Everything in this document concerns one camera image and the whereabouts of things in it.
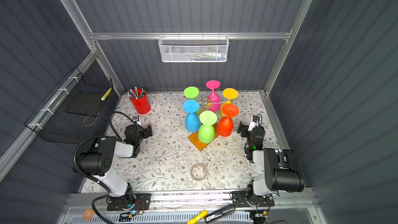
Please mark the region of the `red wine glass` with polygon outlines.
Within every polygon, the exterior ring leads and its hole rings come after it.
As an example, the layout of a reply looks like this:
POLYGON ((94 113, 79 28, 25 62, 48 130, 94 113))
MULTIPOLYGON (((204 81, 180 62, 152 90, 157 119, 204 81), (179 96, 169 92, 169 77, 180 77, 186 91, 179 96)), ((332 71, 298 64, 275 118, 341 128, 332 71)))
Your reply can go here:
POLYGON ((218 123, 217 132, 222 137, 228 137, 232 134, 234 128, 232 117, 236 117, 239 114, 239 109, 234 104, 226 104, 222 111, 224 117, 218 123))

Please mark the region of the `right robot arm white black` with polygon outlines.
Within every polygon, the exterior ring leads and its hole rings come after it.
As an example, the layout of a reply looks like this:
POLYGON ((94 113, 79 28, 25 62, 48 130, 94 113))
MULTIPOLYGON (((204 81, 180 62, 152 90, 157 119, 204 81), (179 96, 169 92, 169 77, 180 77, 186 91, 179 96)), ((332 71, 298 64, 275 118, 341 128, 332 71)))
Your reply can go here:
POLYGON ((291 149, 263 148, 265 129, 239 123, 237 133, 246 138, 245 156, 252 164, 263 167, 264 173, 253 179, 247 186, 243 197, 250 206, 273 206, 272 194, 279 191, 288 193, 302 192, 304 177, 291 149))

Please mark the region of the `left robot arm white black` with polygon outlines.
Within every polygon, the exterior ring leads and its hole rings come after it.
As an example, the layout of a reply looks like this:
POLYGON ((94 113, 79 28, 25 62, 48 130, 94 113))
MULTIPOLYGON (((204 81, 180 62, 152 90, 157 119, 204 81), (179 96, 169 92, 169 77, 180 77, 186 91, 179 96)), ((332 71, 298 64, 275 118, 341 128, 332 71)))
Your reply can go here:
POLYGON ((105 199, 109 211, 132 211, 134 214, 146 209, 146 198, 140 199, 134 193, 131 184, 119 176, 113 169, 113 158, 136 158, 141 151, 141 142, 153 135, 148 120, 142 124, 139 116, 130 117, 119 111, 109 116, 109 126, 114 136, 93 136, 82 141, 73 155, 74 171, 103 187, 107 194, 98 199, 105 199), (124 139, 112 123, 113 115, 124 116, 131 122, 125 127, 124 139))

